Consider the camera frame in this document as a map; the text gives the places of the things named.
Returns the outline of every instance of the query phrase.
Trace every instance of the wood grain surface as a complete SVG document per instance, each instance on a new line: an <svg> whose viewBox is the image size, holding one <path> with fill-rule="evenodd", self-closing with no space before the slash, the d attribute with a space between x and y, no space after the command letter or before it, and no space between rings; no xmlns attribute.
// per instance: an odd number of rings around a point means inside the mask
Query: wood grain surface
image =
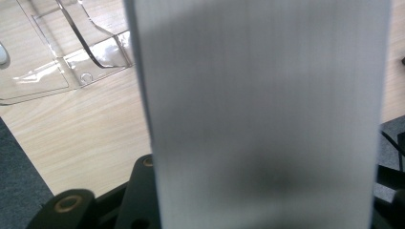
<svg viewBox="0 0 405 229"><path fill-rule="evenodd" d="M405 0L393 2L383 122L405 115L405 67L400 63ZM30 22L15 21L14 26L22 23ZM15 33L17 41L24 36ZM0 107L0 116L54 194L87 188L99 196L127 181L136 159L150 153L134 69L80 90Z"/></svg>

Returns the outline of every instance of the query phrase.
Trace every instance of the gray floor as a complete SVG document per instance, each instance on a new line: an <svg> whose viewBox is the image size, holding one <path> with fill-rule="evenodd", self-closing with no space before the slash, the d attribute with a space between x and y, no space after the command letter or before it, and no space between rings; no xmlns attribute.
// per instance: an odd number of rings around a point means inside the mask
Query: gray floor
<svg viewBox="0 0 405 229"><path fill-rule="evenodd" d="M396 140L405 132L405 116L381 125ZM378 164L398 170L397 150L381 137ZM0 118L0 228L25 228L53 195ZM374 194L390 201L394 191L375 185Z"/></svg>

